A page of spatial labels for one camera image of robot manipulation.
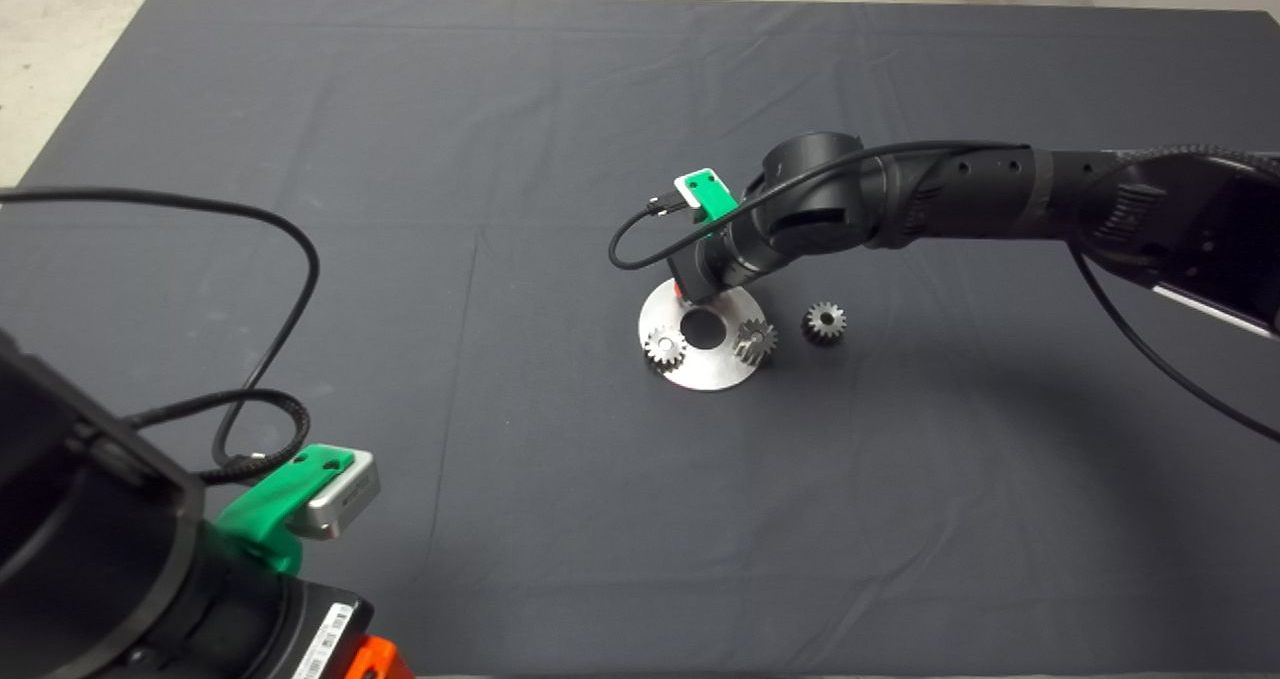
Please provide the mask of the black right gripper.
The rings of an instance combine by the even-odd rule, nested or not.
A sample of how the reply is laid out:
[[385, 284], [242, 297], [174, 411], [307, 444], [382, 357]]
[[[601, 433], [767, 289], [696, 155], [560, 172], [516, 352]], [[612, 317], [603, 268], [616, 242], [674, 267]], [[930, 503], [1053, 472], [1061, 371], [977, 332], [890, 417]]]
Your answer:
[[733, 222], [672, 255], [672, 293], [687, 306], [707, 304], [767, 273], [767, 240], [750, 222]]

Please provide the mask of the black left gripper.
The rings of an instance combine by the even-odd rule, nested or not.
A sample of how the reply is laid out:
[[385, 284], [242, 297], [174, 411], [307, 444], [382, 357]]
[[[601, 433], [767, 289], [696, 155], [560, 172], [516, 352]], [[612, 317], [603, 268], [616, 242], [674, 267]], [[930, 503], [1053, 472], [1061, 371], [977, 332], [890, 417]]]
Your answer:
[[366, 635], [374, 615], [358, 593], [287, 577], [282, 619], [239, 676], [415, 679], [396, 643]]

